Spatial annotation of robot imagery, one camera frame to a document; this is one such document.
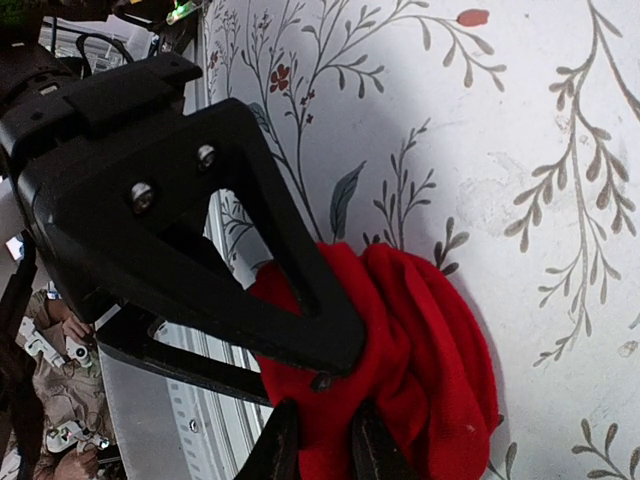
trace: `red cloth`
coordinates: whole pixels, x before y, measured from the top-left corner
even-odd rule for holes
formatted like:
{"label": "red cloth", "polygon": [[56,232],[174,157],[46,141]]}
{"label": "red cloth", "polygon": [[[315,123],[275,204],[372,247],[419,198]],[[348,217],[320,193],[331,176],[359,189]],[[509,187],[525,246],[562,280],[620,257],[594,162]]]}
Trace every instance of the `red cloth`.
{"label": "red cloth", "polygon": [[[424,478],[478,480],[498,425],[495,379],[487,345],[472,313],[427,261],[387,245],[358,258],[345,244],[319,245],[367,326],[357,369],[323,393],[315,374],[259,358],[275,405],[299,408],[303,480],[353,478],[351,419],[366,398]],[[277,265],[258,273],[252,293],[299,313]]]}

